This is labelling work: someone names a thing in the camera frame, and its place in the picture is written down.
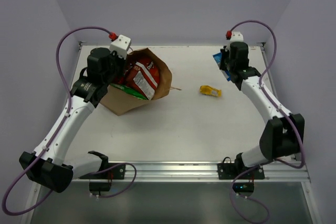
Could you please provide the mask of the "blue snack bar wrapper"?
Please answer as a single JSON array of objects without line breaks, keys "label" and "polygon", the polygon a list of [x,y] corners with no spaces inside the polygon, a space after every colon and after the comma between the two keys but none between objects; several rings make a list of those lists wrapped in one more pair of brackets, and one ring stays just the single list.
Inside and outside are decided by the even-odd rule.
[{"label": "blue snack bar wrapper", "polygon": [[221,59],[222,59],[222,53],[221,52],[219,52],[219,53],[217,53],[217,54],[214,54],[213,55],[213,58],[214,58],[214,60],[215,60],[215,62],[216,62],[216,64],[218,65],[218,68],[220,69],[220,71],[221,71],[221,73],[224,75],[224,77],[226,78],[226,80],[227,81],[231,81],[231,77],[230,77],[230,73],[229,73],[229,71],[228,70],[222,70],[221,68],[220,68],[220,66],[221,66]]}]

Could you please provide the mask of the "brown paper bag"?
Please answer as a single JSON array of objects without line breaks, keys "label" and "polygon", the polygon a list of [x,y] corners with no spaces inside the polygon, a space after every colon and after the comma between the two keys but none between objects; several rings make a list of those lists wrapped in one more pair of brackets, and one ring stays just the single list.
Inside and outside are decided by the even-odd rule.
[{"label": "brown paper bag", "polygon": [[169,94],[174,89],[172,86],[172,73],[167,64],[155,55],[149,48],[143,48],[134,51],[128,55],[127,64],[136,62],[141,57],[151,58],[159,69],[160,82],[155,91],[155,95],[151,100],[140,100],[125,92],[109,85],[107,94],[102,98],[100,104],[113,112],[115,115],[120,116],[128,111],[138,107],[151,104]]}]

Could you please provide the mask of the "red Doritos chip bag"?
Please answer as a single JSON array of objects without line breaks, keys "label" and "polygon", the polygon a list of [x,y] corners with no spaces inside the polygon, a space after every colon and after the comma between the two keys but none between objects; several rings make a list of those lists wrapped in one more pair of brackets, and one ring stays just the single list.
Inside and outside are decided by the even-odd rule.
[{"label": "red Doritos chip bag", "polygon": [[151,100],[160,82],[160,73],[154,61],[149,57],[139,58],[128,71],[125,85]]}]

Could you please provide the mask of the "yellow M&M's candy packet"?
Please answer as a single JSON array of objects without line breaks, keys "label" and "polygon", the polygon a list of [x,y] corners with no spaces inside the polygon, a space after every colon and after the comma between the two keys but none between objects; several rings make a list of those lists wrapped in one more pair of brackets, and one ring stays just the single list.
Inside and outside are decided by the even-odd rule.
[{"label": "yellow M&M's candy packet", "polygon": [[221,90],[215,89],[211,86],[200,86],[199,90],[200,90],[199,92],[203,95],[209,95],[209,96],[212,96],[212,97],[221,97],[222,96],[222,91]]}]

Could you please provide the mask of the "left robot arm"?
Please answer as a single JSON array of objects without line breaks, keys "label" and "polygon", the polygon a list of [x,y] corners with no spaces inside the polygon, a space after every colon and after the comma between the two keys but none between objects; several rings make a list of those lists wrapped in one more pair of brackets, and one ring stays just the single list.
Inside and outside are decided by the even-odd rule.
[{"label": "left robot arm", "polygon": [[31,152],[19,158],[27,177],[57,193],[63,192],[73,179],[87,174],[104,178],[109,172],[108,157],[89,151],[79,159],[66,161],[65,156],[86,118],[107,94],[108,85],[123,74],[127,50],[95,48],[87,57],[87,67],[70,91],[71,100],[54,124],[51,132]]}]

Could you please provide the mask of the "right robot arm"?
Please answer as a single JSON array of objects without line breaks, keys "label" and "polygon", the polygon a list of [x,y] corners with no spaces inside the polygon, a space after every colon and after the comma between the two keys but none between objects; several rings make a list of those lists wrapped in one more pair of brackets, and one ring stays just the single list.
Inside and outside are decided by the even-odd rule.
[{"label": "right robot arm", "polygon": [[229,74],[231,82],[252,102],[265,123],[258,145],[237,154],[234,165],[236,176],[246,178],[254,166],[302,154],[304,118],[282,106],[269,91],[260,72],[249,64],[248,45],[233,42],[223,47],[221,54],[220,70]]}]

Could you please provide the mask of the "red patterned snack bag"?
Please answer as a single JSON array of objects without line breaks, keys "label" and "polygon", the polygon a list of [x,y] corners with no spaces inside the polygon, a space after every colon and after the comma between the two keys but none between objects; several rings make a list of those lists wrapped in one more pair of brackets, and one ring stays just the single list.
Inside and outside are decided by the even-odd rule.
[{"label": "red patterned snack bag", "polygon": [[131,69],[133,68],[133,66],[134,66],[134,62],[128,63],[125,66],[122,75],[116,78],[116,83],[117,84],[123,84],[123,83],[125,83],[125,79],[128,76],[128,74],[131,71]]}]

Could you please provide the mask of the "green snack bag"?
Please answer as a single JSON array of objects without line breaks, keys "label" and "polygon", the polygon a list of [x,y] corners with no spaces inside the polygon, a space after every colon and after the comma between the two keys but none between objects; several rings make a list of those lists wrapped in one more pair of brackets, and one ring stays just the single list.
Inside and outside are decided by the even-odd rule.
[{"label": "green snack bag", "polygon": [[116,84],[116,83],[112,83],[110,85],[140,100],[148,100],[148,98],[144,95],[144,93],[139,88],[128,87],[126,85]]}]

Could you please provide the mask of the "aluminium front rail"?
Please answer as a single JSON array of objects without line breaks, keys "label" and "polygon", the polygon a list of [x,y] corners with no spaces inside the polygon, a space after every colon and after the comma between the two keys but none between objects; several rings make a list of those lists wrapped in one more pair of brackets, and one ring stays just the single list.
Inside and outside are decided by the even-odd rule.
[{"label": "aluminium front rail", "polygon": [[[97,156],[74,159],[67,164],[54,164],[51,161],[38,160],[27,173],[32,181],[54,191],[63,191],[72,180],[79,176],[97,172],[103,161]],[[213,182],[218,179],[216,162],[108,162],[126,163],[124,179],[136,182]],[[307,182],[309,175],[306,168],[295,169],[294,163],[286,165],[273,162],[259,165],[264,169],[265,180],[272,182]]]}]

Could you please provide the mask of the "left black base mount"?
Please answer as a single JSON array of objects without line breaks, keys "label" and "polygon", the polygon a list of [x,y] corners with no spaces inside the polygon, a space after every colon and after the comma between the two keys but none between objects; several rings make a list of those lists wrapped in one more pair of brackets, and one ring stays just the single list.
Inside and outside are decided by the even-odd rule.
[{"label": "left black base mount", "polygon": [[97,172],[85,173],[79,176],[79,179],[103,180],[103,182],[90,182],[89,192],[91,197],[96,199],[112,198],[118,196],[132,186],[133,181],[128,183],[123,189],[109,193],[112,189],[113,180],[123,180],[125,176],[126,163],[105,163]]}]

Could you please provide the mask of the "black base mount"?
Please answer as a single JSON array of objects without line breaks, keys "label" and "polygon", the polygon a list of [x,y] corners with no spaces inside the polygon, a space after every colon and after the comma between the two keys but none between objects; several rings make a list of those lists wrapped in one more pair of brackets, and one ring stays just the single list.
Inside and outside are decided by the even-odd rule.
[{"label": "black base mount", "polygon": [[79,179],[103,180],[103,182],[90,182],[89,192],[91,197],[96,199],[112,198],[118,196],[132,186],[133,181],[128,183],[123,189],[109,193],[112,189],[113,180],[123,180],[125,176],[126,163],[105,163],[97,172],[85,173],[79,176]]},{"label": "black base mount", "polygon": [[219,180],[235,180],[233,191],[239,196],[249,197],[255,190],[255,181],[265,179],[264,169],[246,167],[240,159],[232,161],[228,156],[217,164]]}]

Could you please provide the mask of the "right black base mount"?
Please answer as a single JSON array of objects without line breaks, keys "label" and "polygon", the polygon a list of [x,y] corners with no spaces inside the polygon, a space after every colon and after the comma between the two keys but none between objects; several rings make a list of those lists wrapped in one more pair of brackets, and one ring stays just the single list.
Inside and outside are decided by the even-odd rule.
[{"label": "right black base mount", "polygon": [[239,196],[249,197],[255,190],[255,181],[265,179],[264,169],[246,167],[240,159],[232,161],[228,156],[217,164],[219,180],[235,180],[233,191]]}]

